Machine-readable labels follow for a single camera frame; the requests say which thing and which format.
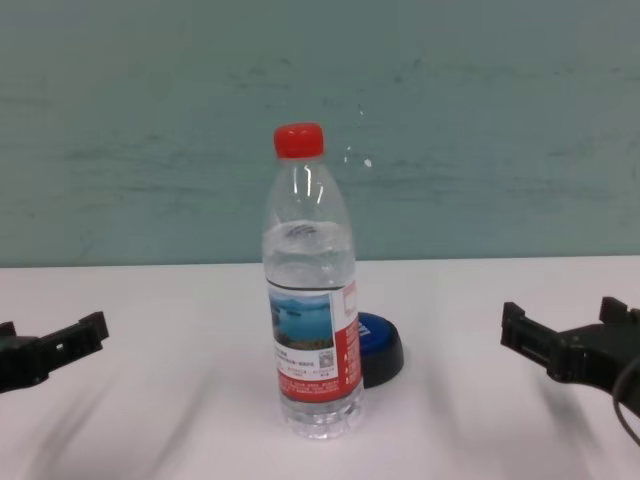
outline bottle neck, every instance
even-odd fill
[[[300,157],[300,158],[279,158],[278,163],[280,165],[296,166],[306,165],[309,163],[322,163],[324,155],[315,155],[313,157]]]

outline water bottle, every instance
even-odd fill
[[[281,406],[299,435],[338,437],[362,414],[363,385],[349,215],[322,163],[322,129],[274,133],[280,171],[269,196],[262,258]]]

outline lake picture on label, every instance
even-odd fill
[[[279,344],[296,350],[333,347],[329,295],[271,292],[270,301],[273,335]]]

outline bottle cap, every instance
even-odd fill
[[[278,157],[285,159],[317,157],[324,153],[322,127],[317,123],[292,123],[273,133]]]
[[[395,377],[404,365],[402,342],[389,320],[359,313],[360,361],[364,388],[375,387]]]

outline table surface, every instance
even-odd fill
[[[0,477],[637,479],[611,398],[500,346],[504,301],[562,330],[640,306],[640,258],[358,265],[406,365],[338,440],[288,432],[260,265],[0,270],[2,320],[44,335],[103,310],[104,350],[0,397]],[[640,428],[633,417],[632,425]]]

